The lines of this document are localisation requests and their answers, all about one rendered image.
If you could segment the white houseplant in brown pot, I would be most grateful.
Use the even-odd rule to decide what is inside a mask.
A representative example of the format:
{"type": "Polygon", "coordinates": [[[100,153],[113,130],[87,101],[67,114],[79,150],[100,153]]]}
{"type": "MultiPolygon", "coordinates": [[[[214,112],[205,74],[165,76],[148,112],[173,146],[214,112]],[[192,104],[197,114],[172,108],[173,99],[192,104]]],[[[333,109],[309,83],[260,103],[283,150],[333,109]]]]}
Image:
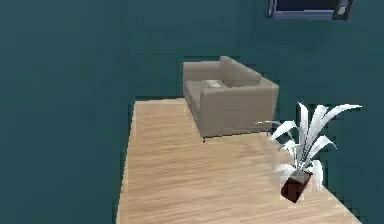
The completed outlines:
{"type": "MultiPolygon", "coordinates": [[[[296,124],[294,120],[284,121],[265,121],[268,124],[276,124],[276,130],[271,134],[270,140],[276,140],[283,134],[289,136],[281,149],[289,152],[293,159],[292,164],[280,164],[274,171],[280,173],[280,194],[287,200],[296,203],[310,180],[313,180],[318,191],[322,190],[324,171],[322,163],[314,160],[313,157],[318,154],[325,146],[335,143],[326,135],[320,135],[322,129],[330,120],[338,114],[361,108],[356,104],[341,104],[332,109],[324,105],[317,105],[312,118],[309,118],[308,108],[302,103],[300,107],[300,123],[296,124]]],[[[264,124],[264,121],[258,121],[258,124],[264,124]]]]}

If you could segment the beige sofa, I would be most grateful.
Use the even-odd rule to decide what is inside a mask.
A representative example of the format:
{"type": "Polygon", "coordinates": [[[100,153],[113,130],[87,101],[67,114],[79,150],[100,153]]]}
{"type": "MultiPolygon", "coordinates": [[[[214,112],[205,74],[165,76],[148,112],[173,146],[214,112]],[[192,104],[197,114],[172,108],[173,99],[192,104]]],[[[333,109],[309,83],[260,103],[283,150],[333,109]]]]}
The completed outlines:
{"type": "Polygon", "coordinates": [[[265,132],[271,129],[279,86],[240,62],[222,56],[218,61],[185,62],[183,95],[200,135],[265,132]],[[221,88],[206,80],[219,80],[221,88]]]}

